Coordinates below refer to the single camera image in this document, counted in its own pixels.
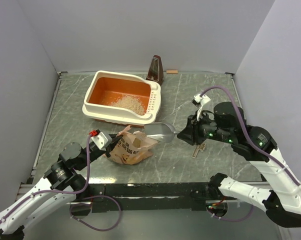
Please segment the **peach cat litter bag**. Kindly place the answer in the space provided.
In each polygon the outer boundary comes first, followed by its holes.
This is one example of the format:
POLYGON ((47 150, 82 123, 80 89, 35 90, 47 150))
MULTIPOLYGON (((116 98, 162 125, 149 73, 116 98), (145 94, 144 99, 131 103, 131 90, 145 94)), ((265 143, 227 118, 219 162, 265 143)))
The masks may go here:
POLYGON ((116 136, 121 137, 120 140, 109 156, 104 154, 104 157, 117 164, 136 165, 153 155, 151 149, 158 144, 158 141, 147 137, 142 131, 130 132, 131 128, 131 125, 127 125, 118 132, 116 136))

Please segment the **white orange litter box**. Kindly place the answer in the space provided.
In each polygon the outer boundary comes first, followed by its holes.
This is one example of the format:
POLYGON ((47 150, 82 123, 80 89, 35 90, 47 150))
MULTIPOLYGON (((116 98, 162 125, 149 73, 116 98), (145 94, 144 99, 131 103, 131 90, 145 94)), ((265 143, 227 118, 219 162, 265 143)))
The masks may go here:
POLYGON ((85 94, 82 112, 89 118, 120 125, 144 126, 155 122, 161 107, 161 86, 140 76, 99 70, 85 94), (138 98, 144 115, 111 106, 124 96, 138 98))

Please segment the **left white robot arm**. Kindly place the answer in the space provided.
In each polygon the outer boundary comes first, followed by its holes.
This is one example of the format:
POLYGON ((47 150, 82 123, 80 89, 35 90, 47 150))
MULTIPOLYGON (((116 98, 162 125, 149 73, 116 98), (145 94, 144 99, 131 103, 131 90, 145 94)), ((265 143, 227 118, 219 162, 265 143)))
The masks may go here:
POLYGON ((91 163, 110 156, 122 138, 93 130, 86 147, 70 142, 42 178, 20 199, 0 212, 0 240, 22 240, 24 230, 40 222, 61 206, 92 199, 89 186, 91 163))

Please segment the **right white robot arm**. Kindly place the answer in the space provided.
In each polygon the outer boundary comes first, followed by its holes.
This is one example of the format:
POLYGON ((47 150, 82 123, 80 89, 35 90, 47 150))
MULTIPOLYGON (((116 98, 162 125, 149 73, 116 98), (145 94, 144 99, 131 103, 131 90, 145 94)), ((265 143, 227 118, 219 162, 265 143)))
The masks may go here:
POLYGON ((217 104, 212 113, 213 118, 206 110, 200 117, 190 115, 177 138, 192 146, 205 140, 229 144, 259 171, 271 188, 258 188, 216 173, 208 182, 209 195, 214 199, 241 200, 263 210, 283 228, 301 228, 301 181, 283 159, 274 138, 264 128, 248 125, 243 110, 230 101, 217 104))

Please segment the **silver metal scoop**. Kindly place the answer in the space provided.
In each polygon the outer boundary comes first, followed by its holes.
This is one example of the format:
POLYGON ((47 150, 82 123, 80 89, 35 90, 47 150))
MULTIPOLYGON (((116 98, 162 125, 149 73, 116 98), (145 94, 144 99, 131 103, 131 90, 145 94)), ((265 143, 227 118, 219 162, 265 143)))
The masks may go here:
POLYGON ((153 122, 144 125, 144 131, 148 138, 162 143, 170 143, 179 133, 170 123, 153 122))

